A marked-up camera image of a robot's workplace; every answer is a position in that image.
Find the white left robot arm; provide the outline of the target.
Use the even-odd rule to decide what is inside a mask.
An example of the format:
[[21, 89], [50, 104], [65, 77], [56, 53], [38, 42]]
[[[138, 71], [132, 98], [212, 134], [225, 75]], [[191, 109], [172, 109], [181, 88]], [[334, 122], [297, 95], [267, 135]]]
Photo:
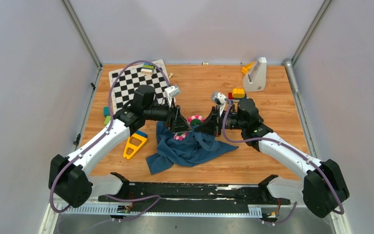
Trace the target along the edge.
[[107, 126], [84, 146], [66, 157], [56, 155], [50, 164], [50, 202], [54, 195], [74, 208], [90, 197], [101, 195], [112, 195], [117, 201], [125, 201], [130, 189], [124, 185], [122, 177], [114, 174], [91, 177], [90, 173], [112, 149], [143, 127], [146, 120], [162, 121], [173, 133], [190, 131], [180, 106], [174, 103], [174, 97], [180, 92], [177, 85], [169, 86], [165, 89], [164, 102], [159, 104], [152, 86], [139, 86], [133, 99], [116, 111]]

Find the blue garment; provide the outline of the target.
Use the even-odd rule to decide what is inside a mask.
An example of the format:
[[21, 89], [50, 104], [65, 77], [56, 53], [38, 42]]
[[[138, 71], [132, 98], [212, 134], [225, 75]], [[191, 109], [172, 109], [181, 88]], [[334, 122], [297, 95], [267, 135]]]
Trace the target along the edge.
[[238, 149], [238, 146], [216, 140], [215, 136], [196, 131], [189, 132], [183, 140], [176, 140], [174, 133], [162, 121], [156, 124], [156, 138], [157, 152], [146, 158], [152, 175], [161, 173], [174, 164], [194, 167]]

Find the pink white flower brooch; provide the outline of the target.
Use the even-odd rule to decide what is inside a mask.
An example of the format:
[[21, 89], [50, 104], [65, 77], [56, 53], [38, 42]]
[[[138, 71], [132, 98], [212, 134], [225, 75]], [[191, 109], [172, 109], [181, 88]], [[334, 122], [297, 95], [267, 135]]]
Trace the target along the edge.
[[188, 118], [188, 123], [190, 126], [200, 125], [204, 121], [204, 118], [200, 115], [193, 115]]

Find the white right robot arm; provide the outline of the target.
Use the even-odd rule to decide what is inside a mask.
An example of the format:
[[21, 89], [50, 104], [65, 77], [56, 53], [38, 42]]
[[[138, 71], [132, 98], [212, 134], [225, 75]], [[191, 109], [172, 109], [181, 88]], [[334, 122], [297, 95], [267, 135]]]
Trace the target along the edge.
[[[340, 166], [333, 160], [320, 160], [286, 142], [264, 124], [255, 102], [244, 98], [237, 110], [230, 100], [215, 100], [209, 116], [194, 128], [195, 132], [218, 137], [229, 142], [246, 143], [256, 151], [266, 154], [296, 174], [300, 180], [284, 179], [271, 175], [262, 182], [259, 198], [272, 203], [285, 198], [303, 203], [314, 215], [324, 218], [331, 212], [344, 214], [342, 203], [350, 196]], [[241, 140], [232, 140], [226, 130], [240, 130]]]

